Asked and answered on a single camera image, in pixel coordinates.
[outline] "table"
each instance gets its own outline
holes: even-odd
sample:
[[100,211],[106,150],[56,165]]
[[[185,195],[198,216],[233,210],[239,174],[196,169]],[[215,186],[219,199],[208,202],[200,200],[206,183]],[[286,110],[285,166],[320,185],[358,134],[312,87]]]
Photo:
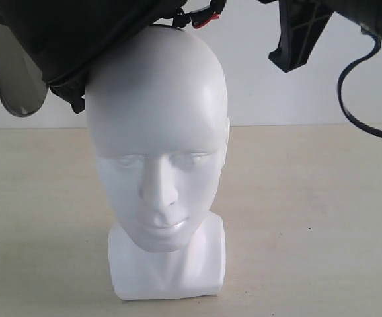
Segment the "table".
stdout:
[[0,130],[0,317],[382,316],[382,140],[348,125],[234,127],[212,211],[217,297],[123,302],[85,129]]

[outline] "black cord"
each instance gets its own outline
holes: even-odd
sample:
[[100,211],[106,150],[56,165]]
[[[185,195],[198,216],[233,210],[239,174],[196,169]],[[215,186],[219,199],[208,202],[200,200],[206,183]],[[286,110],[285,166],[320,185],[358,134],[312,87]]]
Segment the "black cord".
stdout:
[[337,86],[337,92],[338,92],[338,100],[339,100],[339,105],[341,106],[341,110],[346,116],[346,118],[354,124],[356,127],[359,129],[363,130],[364,132],[367,132],[368,134],[374,135],[376,137],[382,138],[382,130],[376,129],[374,127],[371,127],[370,125],[367,125],[356,117],[354,117],[351,112],[345,107],[344,102],[342,101],[342,84],[344,83],[344,79],[347,77],[347,75],[352,71],[354,68],[356,68],[359,64],[363,63],[364,61],[367,61],[371,59],[373,56],[375,56],[381,49],[381,39],[377,37],[374,34],[371,34],[369,32],[364,32],[364,34],[369,35],[372,37],[375,41],[375,46],[373,47],[372,51],[368,53],[366,56],[357,59],[356,61],[353,61],[349,66],[347,66],[341,75],[339,76],[338,79],[338,86]]

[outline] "white mannequin head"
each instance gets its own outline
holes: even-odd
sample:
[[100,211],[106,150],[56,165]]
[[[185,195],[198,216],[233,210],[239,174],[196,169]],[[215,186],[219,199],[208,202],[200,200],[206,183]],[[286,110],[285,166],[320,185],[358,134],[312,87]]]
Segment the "white mannequin head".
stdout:
[[98,61],[85,103],[122,228],[148,252],[186,246],[225,163],[227,91],[215,54],[185,31],[151,26]]

